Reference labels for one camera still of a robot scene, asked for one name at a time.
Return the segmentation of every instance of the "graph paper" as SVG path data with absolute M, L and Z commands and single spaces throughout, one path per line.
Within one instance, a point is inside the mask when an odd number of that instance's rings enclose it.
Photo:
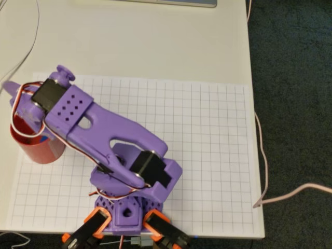
M 36 73 L 34 80 L 48 74 Z M 79 75 L 75 84 L 105 109 L 137 121 L 168 145 L 183 175 L 163 212 L 191 236 L 264 236 L 258 166 L 245 85 Z M 67 148 L 41 165 L 21 151 L 11 192 L 9 230 L 73 232 L 93 210 L 94 165 Z

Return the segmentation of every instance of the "gray carpet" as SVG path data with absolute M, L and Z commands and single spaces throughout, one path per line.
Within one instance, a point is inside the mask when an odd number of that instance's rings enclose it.
M 266 197 L 306 182 L 332 186 L 332 1 L 253 0 L 249 35 L 255 108 L 270 164 Z M 331 207 L 331 195 L 305 190 L 264 206 L 265 239 L 194 239 L 191 248 L 332 248 Z M 60 247 L 60 236 L 30 237 L 25 248 Z M 1 242 L 12 239 L 1 238 L 0 248 L 10 248 Z

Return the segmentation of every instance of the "white desk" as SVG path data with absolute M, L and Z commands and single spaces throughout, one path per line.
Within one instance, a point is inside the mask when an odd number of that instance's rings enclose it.
M 252 87 L 244 0 L 220 0 L 213 9 L 102 0 L 40 0 L 39 5 L 37 42 L 12 79 L 16 82 L 27 82 L 33 72 L 52 72 L 58 64 L 63 64 L 75 74 L 224 82 Z M 1 11 L 0 75 L 29 49 L 36 21 L 33 0 L 8 1 Z M 8 188 L 18 153 L 9 133 L 8 100 L 9 95 L 3 92 L 0 230 L 5 228 Z

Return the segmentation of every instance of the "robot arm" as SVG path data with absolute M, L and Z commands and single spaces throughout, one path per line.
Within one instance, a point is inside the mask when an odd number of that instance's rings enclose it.
M 105 208 L 112 217 L 105 231 L 120 235 L 147 231 L 143 217 L 151 210 L 162 210 L 182 169 L 176 161 L 164 158 L 168 150 L 164 141 L 99 106 L 72 85 L 73 80 L 68 69 L 58 66 L 39 87 L 7 82 L 4 88 L 13 96 L 10 102 L 16 115 L 32 130 L 41 130 L 51 140 L 60 139 L 95 162 L 90 179 L 100 195 L 95 206 Z M 18 88 L 32 95 L 19 92 L 15 96 Z M 88 129 L 78 125 L 84 117 L 91 122 Z M 111 148 L 114 139 L 136 146 L 117 143 Z

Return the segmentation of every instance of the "red cup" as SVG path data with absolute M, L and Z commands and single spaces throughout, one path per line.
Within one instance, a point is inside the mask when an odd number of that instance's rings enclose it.
M 22 133 L 29 135 L 35 133 L 24 120 L 17 115 L 14 116 L 14 124 L 16 129 Z M 14 131 L 12 126 L 10 126 L 10 133 L 30 159 L 37 163 L 46 164 L 54 162 L 61 157 L 66 148 L 65 144 L 57 138 L 51 140 L 45 136 L 34 138 L 21 136 Z

